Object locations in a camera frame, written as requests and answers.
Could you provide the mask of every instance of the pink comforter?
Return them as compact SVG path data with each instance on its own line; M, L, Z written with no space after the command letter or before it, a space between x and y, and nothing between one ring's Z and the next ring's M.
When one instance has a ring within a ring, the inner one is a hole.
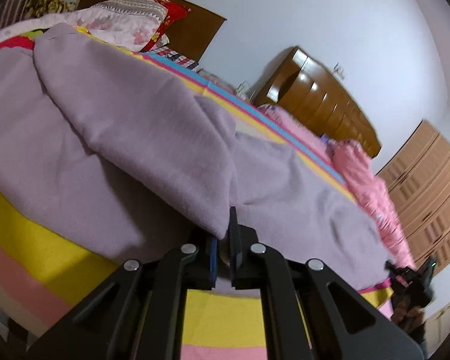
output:
M329 145L333 149L334 168L344 177L358 204L375 220L382 242L396 258L396 265L416 269L387 186L373 174L370 157L354 140Z

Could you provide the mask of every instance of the wooden cabinet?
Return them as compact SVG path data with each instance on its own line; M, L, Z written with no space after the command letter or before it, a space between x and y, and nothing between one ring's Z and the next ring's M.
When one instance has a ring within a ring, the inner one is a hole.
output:
M417 266L434 254L435 273L450 262L450 144L423 121L380 171Z

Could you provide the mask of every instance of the brown wooden furniture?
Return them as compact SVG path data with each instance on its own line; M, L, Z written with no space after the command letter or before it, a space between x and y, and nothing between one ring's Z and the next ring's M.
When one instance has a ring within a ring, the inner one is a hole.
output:
M374 128L348 92L324 65L298 46L291 49L253 103L277 103L318 136L358 140L370 157L382 148Z
M103 1L107 0L80 0L77 9L88 8ZM177 20L167 29L166 34L170 38L168 46L199 61L226 19L185 0L170 1L190 8L191 11L187 17Z
M434 254L440 272L450 262L450 143L424 120L378 175L417 266Z

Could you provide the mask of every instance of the red pillow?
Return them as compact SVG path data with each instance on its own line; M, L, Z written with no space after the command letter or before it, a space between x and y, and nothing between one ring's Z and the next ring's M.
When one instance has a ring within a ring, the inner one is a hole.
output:
M188 13L191 11L190 8L186 8L183 5L172 3L170 0L154 0L155 2L163 5L168 9L165 20L157 28L155 34L151 37L147 45L142 49L142 51L149 51L155 43L158 42L160 37L165 33L168 27L177 20L187 17Z

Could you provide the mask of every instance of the striped bedsheet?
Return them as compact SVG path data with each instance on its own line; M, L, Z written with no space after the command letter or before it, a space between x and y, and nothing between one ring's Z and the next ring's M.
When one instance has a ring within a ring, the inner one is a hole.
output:
M33 40L19 36L0 48L18 45L33 48ZM228 110L239 131L291 145L306 166L354 201L338 172L251 105L163 57L120 50L180 77ZM0 309L33 335L46 332L115 269L113 262L28 220L0 194ZM389 282L362 295L378 307L391 295ZM260 300L189 291L182 359L230 358L266 359Z

